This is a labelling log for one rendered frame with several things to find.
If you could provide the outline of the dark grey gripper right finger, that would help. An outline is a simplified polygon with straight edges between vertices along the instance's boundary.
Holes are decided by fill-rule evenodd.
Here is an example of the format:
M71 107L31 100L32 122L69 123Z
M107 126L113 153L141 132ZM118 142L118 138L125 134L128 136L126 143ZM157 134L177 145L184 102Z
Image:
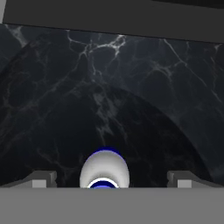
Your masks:
M190 171L168 171L168 187L174 188L222 188L222 185L201 179Z

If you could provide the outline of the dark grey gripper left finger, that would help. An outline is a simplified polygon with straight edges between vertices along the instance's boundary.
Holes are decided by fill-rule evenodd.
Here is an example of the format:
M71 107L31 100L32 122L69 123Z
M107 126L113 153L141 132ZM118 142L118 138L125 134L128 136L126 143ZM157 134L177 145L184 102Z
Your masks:
M27 177L3 185L3 187L51 188L57 186L56 178L56 171L34 171Z

